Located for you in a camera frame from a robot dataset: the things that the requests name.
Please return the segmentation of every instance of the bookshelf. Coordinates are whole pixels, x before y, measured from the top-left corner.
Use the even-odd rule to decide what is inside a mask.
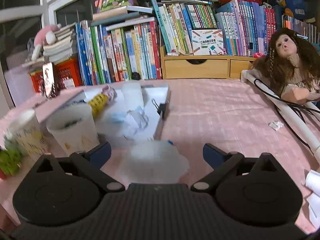
[[[226,78],[239,79],[241,71],[250,69],[254,57],[228,55],[168,56],[160,47],[163,79],[177,78]],[[196,64],[192,60],[201,60]]]

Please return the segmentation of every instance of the drawer handle cutout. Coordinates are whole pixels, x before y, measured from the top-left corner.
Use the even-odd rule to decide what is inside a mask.
[[[206,62],[207,60],[206,59],[186,59],[186,61],[188,61],[192,65],[199,65]]]

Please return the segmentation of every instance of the doll head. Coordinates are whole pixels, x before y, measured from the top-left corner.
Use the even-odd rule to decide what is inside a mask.
[[[306,84],[311,86],[313,78],[320,78],[320,56],[307,40],[297,36],[297,32],[282,28],[271,36],[268,56],[253,63],[262,75],[270,80],[271,89],[279,96],[294,75],[295,66],[289,56],[298,53],[300,58],[300,73]]]

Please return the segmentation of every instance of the stuffed toy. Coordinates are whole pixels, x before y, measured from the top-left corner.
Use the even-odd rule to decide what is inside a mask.
[[[56,42],[57,39],[56,35],[54,35],[54,32],[60,30],[60,28],[61,24],[58,24],[48,25],[39,30],[34,41],[35,49],[32,53],[32,61],[35,61],[39,57],[44,45],[51,45]]]
[[[253,63],[251,74],[269,81],[274,93],[286,101],[320,100],[320,56],[310,42],[288,28],[271,36],[268,55]]]

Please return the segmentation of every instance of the doll face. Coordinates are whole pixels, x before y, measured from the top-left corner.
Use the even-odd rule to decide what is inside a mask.
[[[276,42],[276,50],[279,57],[287,58],[297,53],[297,46],[288,35],[282,34]]]

